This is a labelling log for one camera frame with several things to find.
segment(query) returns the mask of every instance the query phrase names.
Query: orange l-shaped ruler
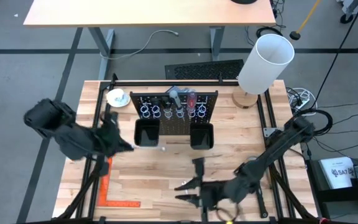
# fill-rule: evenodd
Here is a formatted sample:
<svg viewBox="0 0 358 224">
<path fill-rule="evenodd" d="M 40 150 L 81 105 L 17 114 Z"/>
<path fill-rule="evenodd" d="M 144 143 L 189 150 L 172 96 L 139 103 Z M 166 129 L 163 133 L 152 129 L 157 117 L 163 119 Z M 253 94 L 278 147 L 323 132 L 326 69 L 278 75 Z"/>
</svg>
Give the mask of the orange l-shaped ruler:
<svg viewBox="0 0 358 224">
<path fill-rule="evenodd" d="M 109 158 L 109 174 L 105 175 L 101 179 L 99 189 L 99 200 L 98 206 L 100 207 L 126 207 L 126 208 L 140 208 L 140 202 L 136 201 L 118 201 L 118 200 L 107 200 L 107 192 L 109 189 L 112 159 Z"/>
</svg>

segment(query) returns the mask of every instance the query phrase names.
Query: wooden lamp base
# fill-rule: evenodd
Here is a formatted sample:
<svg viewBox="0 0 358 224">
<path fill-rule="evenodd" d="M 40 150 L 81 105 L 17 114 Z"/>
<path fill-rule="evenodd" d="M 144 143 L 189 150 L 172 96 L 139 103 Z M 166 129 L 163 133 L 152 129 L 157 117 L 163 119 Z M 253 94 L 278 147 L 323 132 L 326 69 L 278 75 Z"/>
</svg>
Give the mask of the wooden lamp base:
<svg viewBox="0 0 358 224">
<path fill-rule="evenodd" d="M 246 109 L 256 104 L 258 95 L 247 93 L 242 90 L 241 87 L 237 86 L 233 90 L 232 99 L 236 106 Z"/>
</svg>

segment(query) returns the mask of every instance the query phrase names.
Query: table leg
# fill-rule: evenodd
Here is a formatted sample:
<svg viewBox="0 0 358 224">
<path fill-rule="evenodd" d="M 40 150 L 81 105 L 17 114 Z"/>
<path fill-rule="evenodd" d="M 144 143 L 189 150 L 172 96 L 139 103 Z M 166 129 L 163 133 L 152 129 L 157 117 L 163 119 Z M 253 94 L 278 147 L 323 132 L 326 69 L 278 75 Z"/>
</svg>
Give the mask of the table leg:
<svg viewBox="0 0 358 224">
<path fill-rule="evenodd" d="M 88 29 L 91 32 L 93 40 L 98 46 L 101 55 L 110 57 L 110 50 L 112 49 L 112 45 L 114 43 L 114 29 L 109 29 L 106 39 L 103 37 L 99 27 L 89 27 Z M 109 59 L 101 58 L 98 80 L 105 80 L 109 75 L 110 61 L 111 60 Z"/>
<path fill-rule="evenodd" d="M 221 44 L 224 33 L 224 26 L 211 26 L 211 50 L 212 50 L 212 61 L 219 60 L 219 51 L 221 50 Z"/>
</svg>

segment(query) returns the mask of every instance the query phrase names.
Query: floor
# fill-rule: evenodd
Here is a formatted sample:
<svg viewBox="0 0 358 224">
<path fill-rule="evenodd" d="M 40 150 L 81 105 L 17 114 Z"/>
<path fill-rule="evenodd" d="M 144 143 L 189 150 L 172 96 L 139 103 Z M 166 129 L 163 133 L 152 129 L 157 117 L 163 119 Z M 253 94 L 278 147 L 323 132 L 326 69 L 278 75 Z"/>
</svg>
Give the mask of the floor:
<svg viewBox="0 0 358 224">
<path fill-rule="evenodd" d="M 0 0 L 0 49 L 70 49 L 76 29 L 30 29 L 22 25 L 32 1 Z M 286 0 L 283 12 L 284 36 L 297 30 L 314 1 Z M 303 30 L 302 38 L 293 45 L 296 49 L 336 49 L 342 42 L 350 24 L 340 24 L 341 6 L 335 0 L 324 0 L 318 6 Z M 139 49 L 149 35 L 159 27 L 116 29 L 115 49 Z M 208 48 L 208 27 L 167 27 L 180 33 L 157 34 L 149 49 Z M 250 27 L 250 38 L 256 40 L 257 27 Z M 90 33 L 84 29 L 79 49 L 95 49 Z M 223 48 L 251 48 L 246 42 L 243 27 L 228 27 Z M 358 48 L 358 20 L 349 34 L 346 49 Z M 42 98 L 54 98 L 68 54 L 0 54 L 0 223 L 16 222 L 27 184 L 40 149 L 41 138 L 22 121 L 24 113 Z M 294 61 L 280 75 L 287 86 L 307 88 L 317 93 L 332 63 L 334 54 L 296 54 Z M 221 60 L 246 59 L 247 54 L 221 54 Z M 120 79 L 162 79 L 164 65 L 175 63 L 206 62 L 210 54 L 139 54 L 113 61 L 111 73 Z M 72 108 L 78 105 L 84 80 L 98 77 L 98 54 L 76 54 L 63 95 L 63 101 Z M 318 99 L 319 106 L 358 103 L 358 54 L 340 54 Z M 334 121 L 358 113 L 358 105 L 327 108 Z M 323 125 L 319 116 L 310 117 L 317 126 Z M 335 125 L 332 131 L 358 130 L 358 116 Z M 327 145 L 342 149 L 358 144 L 358 133 L 330 134 L 320 137 Z M 341 156 L 327 152 L 310 143 L 312 159 Z M 358 158 L 358 147 L 343 151 Z M 27 221 L 48 220 L 51 217 L 55 197 L 63 169 L 64 156 L 51 141 L 35 191 Z M 357 222 L 352 205 L 345 210 L 343 204 L 330 205 L 335 220 Z"/>
</svg>

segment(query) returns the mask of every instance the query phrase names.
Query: wooden tabletop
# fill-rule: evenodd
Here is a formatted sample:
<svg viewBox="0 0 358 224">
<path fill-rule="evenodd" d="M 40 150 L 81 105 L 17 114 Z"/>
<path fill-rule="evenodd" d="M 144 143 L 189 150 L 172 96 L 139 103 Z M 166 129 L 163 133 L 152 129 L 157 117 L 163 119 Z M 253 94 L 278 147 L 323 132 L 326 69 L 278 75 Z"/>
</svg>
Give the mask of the wooden tabletop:
<svg viewBox="0 0 358 224">
<path fill-rule="evenodd" d="M 92 126 L 100 81 L 85 81 L 77 110 L 76 122 Z M 108 220 L 200 220 L 200 210 L 181 200 L 173 188 L 189 181 L 194 175 L 192 159 L 205 157 L 205 180 L 227 180 L 233 178 L 233 170 L 250 156 L 258 156 L 264 150 L 264 140 L 256 106 L 240 109 L 231 100 L 234 86 L 183 86 L 196 91 L 219 92 L 211 123 L 214 125 L 214 147 L 207 151 L 196 151 L 190 147 L 189 136 L 160 136 L 159 146 L 166 151 L 138 149 L 135 152 L 117 154 L 112 159 L 110 175 L 100 184 L 98 202 L 94 217 Z M 125 92 L 165 92 L 170 86 L 131 86 L 120 87 Z M 291 118 L 287 93 L 283 80 L 276 80 L 270 87 L 270 94 L 278 126 L 283 126 Z M 264 97 L 265 117 L 269 125 Z M 131 144 L 134 142 L 135 121 L 139 119 L 132 103 L 123 108 L 114 108 L 119 113 L 121 136 Z M 317 215 L 305 163 L 302 157 L 287 151 L 284 156 L 290 188 L 299 201 L 313 215 Z M 84 160 L 66 160 L 62 181 L 59 187 L 53 216 L 61 214 L 74 199 L 81 186 Z M 275 216 L 273 192 L 269 189 L 266 176 L 262 179 L 262 191 L 269 216 Z M 284 214 L 288 212 L 283 192 L 280 192 Z M 140 208 L 108 207 L 108 202 L 140 202 Z M 87 195 L 85 212 L 89 195 Z M 234 205 L 229 200 L 219 203 L 222 208 L 234 214 Z M 255 194 L 249 194 L 241 202 L 243 215 L 239 220 L 255 221 L 259 217 L 259 207 Z M 209 220 L 217 221 L 214 212 L 209 212 Z"/>
<path fill-rule="evenodd" d="M 39 27 L 273 25 L 269 0 L 34 0 L 24 21 Z"/>
</svg>

